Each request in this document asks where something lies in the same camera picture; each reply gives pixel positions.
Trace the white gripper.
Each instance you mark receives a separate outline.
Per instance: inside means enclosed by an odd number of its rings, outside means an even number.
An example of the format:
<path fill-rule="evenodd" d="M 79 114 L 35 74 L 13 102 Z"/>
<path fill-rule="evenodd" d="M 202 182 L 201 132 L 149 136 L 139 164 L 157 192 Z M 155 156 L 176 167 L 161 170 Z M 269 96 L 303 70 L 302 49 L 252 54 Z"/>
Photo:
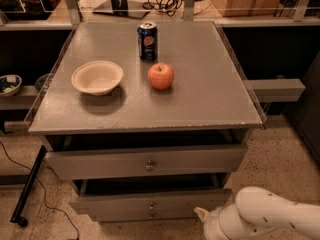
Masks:
<path fill-rule="evenodd" d="M 204 224 L 204 235 L 207 240 L 231 240 L 228 222 L 230 215 L 226 208 L 218 207 L 208 212 L 204 208 L 195 207 L 194 212 Z"/>

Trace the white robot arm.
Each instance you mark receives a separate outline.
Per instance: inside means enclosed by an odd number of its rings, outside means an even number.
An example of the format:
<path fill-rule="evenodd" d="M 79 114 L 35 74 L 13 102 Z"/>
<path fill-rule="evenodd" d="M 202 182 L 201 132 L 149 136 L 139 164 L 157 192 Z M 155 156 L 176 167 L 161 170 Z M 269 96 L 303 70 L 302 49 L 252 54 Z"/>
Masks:
<path fill-rule="evenodd" d="M 285 228 L 320 240 L 320 207 L 285 199 L 260 187 L 241 189 L 235 201 L 209 212 L 194 212 L 204 226 L 206 240 L 256 238 Z"/>

